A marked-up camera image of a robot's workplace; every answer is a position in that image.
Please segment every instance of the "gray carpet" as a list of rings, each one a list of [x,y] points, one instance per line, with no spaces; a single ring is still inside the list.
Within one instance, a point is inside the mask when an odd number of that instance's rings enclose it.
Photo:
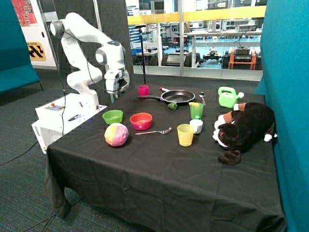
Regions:
[[[57,72],[36,70],[44,91],[38,83],[0,94],[0,164],[26,152],[36,142],[31,124],[37,120],[35,108],[62,97],[62,84]],[[66,72],[61,73],[62,80]],[[136,75],[138,86],[143,80]],[[207,91],[220,86],[235,87],[253,93],[257,82],[222,81],[205,78],[147,76],[149,84],[191,86]],[[66,92],[74,92],[66,86]],[[106,94],[98,90],[104,104]],[[30,151],[0,166],[0,231],[1,232],[150,232],[141,225],[132,225],[109,211],[88,205],[73,190],[66,189],[70,203],[75,203],[66,219],[52,216],[43,194],[45,155],[38,144]]]

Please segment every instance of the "green bowl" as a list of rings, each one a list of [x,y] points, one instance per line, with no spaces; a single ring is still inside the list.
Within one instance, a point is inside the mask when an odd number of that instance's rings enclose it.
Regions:
[[[112,123],[120,123],[123,115],[124,112],[121,110],[109,110],[105,112],[102,117],[104,118],[106,124],[110,125]]]

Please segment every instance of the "pink cup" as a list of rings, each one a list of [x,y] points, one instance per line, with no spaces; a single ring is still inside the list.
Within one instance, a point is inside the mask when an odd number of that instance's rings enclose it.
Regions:
[[[149,94],[149,86],[139,86],[140,96],[146,96]]]

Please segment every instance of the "white cup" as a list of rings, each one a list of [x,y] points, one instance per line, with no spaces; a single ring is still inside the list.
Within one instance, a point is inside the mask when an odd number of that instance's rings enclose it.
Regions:
[[[194,134],[199,134],[202,131],[203,121],[199,119],[193,119],[190,121],[190,125],[194,127]]]

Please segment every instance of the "frying pan handle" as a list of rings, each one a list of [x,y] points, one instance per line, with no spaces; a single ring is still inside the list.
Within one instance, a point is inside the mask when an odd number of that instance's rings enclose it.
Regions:
[[[161,101],[161,98],[158,96],[153,96],[153,95],[147,95],[147,96],[137,96],[137,98],[151,98],[151,99],[156,99],[158,101]]]
[[[169,89],[167,89],[167,88],[163,88],[163,87],[160,87],[160,90],[162,90],[162,91],[164,91],[164,92],[169,91]]]

